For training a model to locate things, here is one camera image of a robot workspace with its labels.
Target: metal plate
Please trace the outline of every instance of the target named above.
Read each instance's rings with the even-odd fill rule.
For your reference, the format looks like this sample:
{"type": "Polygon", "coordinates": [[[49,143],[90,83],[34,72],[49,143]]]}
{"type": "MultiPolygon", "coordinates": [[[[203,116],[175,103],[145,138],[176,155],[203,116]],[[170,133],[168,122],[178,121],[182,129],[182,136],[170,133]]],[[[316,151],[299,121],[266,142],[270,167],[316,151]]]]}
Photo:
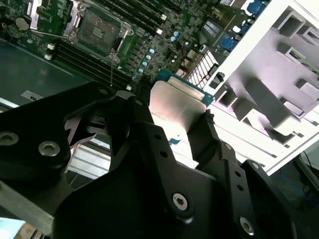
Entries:
{"type": "Polygon", "coordinates": [[[206,111],[206,105],[183,91],[158,81],[151,91],[150,111],[161,120],[179,130],[188,131],[194,122],[206,111]]]}

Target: electronic component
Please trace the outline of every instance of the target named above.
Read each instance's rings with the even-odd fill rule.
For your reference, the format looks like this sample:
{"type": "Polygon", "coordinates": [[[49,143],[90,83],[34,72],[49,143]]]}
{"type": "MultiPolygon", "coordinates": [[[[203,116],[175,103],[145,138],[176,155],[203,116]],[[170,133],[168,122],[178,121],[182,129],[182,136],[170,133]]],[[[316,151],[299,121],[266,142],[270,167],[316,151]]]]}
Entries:
{"type": "Polygon", "coordinates": [[[222,47],[225,48],[227,51],[231,52],[237,46],[238,40],[235,38],[225,38],[222,41],[222,47]]]}
{"type": "Polygon", "coordinates": [[[86,11],[80,31],[77,35],[78,43],[89,49],[109,55],[120,33],[120,26],[103,20],[91,11],[86,11]]]}
{"type": "Polygon", "coordinates": [[[29,23],[24,17],[17,17],[15,19],[15,25],[20,31],[28,31],[30,28],[29,23]]]}
{"type": "Polygon", "coordinates": [[[266,0],[254,0],[252,3],[248,5],[247,11],[249,11],[251,14],[257,17],[266,8],[267,3],[268,2],[266,0]]]}

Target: chip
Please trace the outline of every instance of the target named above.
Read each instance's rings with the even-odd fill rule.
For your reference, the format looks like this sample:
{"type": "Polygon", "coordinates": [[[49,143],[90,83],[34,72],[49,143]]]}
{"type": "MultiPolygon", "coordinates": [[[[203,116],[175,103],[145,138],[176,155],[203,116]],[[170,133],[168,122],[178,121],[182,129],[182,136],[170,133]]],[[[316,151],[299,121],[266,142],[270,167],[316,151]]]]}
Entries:
{"type": "Polygon", "coordinates": [[[106,57],[119,38],[120,30],[119,25],[87,10],[78,33],[78,43],[106,57]]]}

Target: motherboard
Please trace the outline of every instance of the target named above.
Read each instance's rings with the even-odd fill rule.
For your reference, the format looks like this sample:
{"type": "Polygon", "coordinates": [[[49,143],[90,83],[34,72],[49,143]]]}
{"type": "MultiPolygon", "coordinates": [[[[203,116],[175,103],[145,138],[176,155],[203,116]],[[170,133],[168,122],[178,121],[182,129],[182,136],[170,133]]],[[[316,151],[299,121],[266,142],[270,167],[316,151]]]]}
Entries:
{"type": "Polygon", "coordinates": [[[0,38],[88,80],[130,90],[142,76],[153,80],[160,69],[187,78],[205,44],[227,56],[238,33],[219,50],[220,41],[211,39],[232,36],[212,36],[219,25],[211,19],[231,31],[229,22],[241,25],[248,16],[240,16],[239,9],[224,11],[220,2],[0,0],[0,38]]]}

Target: screw hole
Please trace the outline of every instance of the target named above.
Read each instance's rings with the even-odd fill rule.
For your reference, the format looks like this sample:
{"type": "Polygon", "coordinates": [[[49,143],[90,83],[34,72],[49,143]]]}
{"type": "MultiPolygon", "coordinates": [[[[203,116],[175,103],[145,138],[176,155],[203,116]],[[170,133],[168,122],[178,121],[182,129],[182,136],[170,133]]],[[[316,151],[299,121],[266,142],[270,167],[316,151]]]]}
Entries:
{"type": "Polygon", "coordinates": [[[239,184],[237,184],[237,188],[238,188],[240,191],[244,191],[244,188],[243,188],[241,185],[239,185],[239,184]]]}
{"type": "Polygon", "coordinates": [[[167,158],[167,157],[168,157],[168,155],[167,155],[167,153],[166,153],[165,151],[161,151],[161,152],[159,152],[159,154],[160,154],[162,157],[164,157],[164,158],[167,158]]]}

